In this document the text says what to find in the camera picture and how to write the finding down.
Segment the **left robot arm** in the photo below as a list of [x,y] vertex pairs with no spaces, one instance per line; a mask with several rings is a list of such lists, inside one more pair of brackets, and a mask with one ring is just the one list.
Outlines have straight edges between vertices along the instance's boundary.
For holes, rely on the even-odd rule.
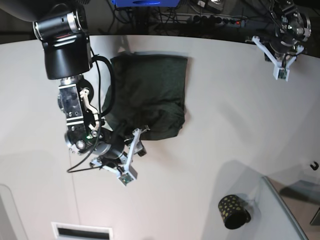
[[301,13],[292,0],[259,0],[263,17],[271,29],[258,30],[245,40],[255,44],[279,72],[288,73],[298,56],[305,52],[304,44],[312,33],[309,17]]

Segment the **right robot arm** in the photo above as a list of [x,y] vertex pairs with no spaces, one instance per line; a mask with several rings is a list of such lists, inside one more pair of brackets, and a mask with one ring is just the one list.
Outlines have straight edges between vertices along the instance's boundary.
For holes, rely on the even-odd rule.
[[[110,61],[91,50],[84,2],[81,0],[3,0],[0,7],[8,14],[32,23],[35,37],[44,51],[46,75],[60,80],[57,102],[66,117],[65,142],[72,153],[89,160],[90,169],[104,169],[123,184],[136,180],[134,155],[146,151],[136,128],[129,138],[119,129],[104,127],[116,96],[115,73]],[[110,102],[105,110],[94,107],[92,85],[84,73],[103,62],[110,74]]]

